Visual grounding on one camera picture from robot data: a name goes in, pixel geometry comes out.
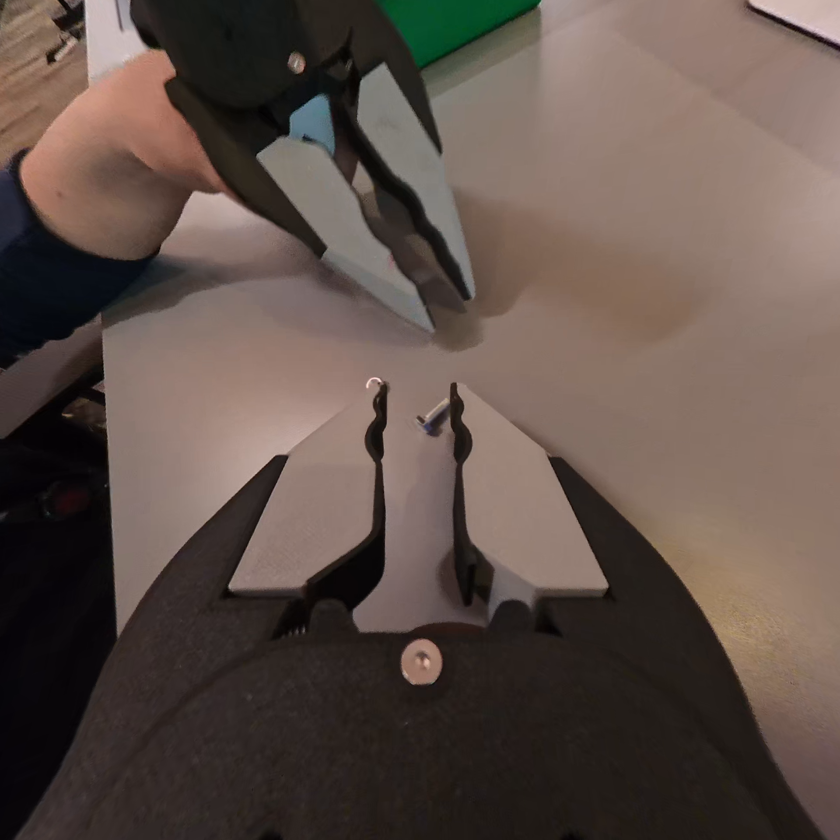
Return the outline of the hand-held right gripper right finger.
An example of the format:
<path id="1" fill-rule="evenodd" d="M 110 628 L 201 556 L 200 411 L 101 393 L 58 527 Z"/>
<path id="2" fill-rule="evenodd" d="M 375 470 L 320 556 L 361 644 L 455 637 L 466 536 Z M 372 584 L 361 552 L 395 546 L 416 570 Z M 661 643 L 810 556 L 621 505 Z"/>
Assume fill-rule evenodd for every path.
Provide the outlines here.
<path id="1" fill-rule="evenodd" d="M 465 606 L 599 598 L 607 579 L 547 451 L 453 383 L 455 578 Z"/>

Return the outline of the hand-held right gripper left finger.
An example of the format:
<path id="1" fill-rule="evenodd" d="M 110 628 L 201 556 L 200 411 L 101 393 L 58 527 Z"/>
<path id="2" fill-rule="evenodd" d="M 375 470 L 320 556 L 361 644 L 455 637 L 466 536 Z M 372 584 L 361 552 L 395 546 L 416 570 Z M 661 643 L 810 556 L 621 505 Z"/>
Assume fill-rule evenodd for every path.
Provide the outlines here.
<path id="1" fill-rule="evenodd" d="M 385 566 L 382 459 L 388 386 L 290 451 L 229 582 L 240 596 L 362 602 Z"/>

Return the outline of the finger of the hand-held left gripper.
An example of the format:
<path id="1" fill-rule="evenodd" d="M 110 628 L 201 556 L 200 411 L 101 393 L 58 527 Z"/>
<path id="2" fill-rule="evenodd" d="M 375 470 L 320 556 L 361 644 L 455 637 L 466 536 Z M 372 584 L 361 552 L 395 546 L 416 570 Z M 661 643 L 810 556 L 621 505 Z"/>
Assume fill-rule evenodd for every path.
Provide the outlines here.
<path id="1" fill-rule="evenodd" d="M 368 225 L 360 198 L 318 143 L 281 136 L 257 161 L 322 242 L 321 261 L 421 330 L 434 323 L 418 288 Z"/>
<path id="2" fill-rule="evenodd" d="M 397 254 L 416 251 L 409 276 L 426 274 L 421 283 L 436 279 L 451 296 L 473 301 L 474 273 L 443 153 L 388 63 L 360 74 L 346 117 Z"/>

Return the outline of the person's left forearm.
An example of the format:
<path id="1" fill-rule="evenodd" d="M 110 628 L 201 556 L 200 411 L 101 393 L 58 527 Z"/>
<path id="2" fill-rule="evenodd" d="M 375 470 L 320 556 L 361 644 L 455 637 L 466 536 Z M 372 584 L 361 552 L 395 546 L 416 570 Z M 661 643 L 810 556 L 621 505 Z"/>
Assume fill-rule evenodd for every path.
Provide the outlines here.
<path id="1" fill-rule="evenodd" d="M 111 259 L 69 245 L 40 220 L 16 152 L 1 174 L 1 369 L 65 340 L 111 306 L 159 255 Z"/>

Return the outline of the person's left hand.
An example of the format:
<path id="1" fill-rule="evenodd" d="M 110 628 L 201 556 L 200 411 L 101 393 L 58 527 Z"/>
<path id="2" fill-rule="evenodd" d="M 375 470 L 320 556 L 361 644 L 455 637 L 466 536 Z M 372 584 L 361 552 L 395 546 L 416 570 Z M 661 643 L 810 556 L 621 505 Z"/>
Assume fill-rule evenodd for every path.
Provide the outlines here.
<path id="1" fill-rule="evenodd" d="M 80 119 L 82 185 L 92 190 L 83 244 L 115 259 L 152 256 L 195 193 L 235 200 L 196 133 L 172 105 L 169 57 L 148 50 L 112 70 L 73 103 Z"/>

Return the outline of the green plastic bin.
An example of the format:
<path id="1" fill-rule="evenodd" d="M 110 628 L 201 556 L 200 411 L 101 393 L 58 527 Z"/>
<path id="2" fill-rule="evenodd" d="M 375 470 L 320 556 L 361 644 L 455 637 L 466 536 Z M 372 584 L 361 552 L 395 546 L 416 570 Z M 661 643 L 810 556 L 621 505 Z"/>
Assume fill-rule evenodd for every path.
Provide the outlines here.
<path id="1" fill-rule="evenodd" d="M 540 1 L 378 1 L 419 69 L 530 13 Z"/>

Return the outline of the person's dark clothing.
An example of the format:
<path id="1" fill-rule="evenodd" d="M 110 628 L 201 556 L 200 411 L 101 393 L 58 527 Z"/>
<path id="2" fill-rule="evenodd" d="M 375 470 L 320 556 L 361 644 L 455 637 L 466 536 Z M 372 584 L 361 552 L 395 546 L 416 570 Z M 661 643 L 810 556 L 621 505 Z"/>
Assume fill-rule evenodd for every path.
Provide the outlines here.
<path id="1" fill-rule="evenodd" d="M 107 519 L 2 526 L 2 838 L 55 777 L 116 636 Z"/>

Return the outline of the white document stand wooden board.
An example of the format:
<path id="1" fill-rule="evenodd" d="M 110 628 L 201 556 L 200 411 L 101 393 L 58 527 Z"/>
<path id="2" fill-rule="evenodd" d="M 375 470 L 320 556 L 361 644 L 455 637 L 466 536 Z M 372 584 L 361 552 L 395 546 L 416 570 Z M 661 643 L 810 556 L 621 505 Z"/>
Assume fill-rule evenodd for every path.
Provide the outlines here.
<path id="1" fill-rule="evenodd" d="M 839 49 L 839 1 L 747 1 L 753 12 Z"/>

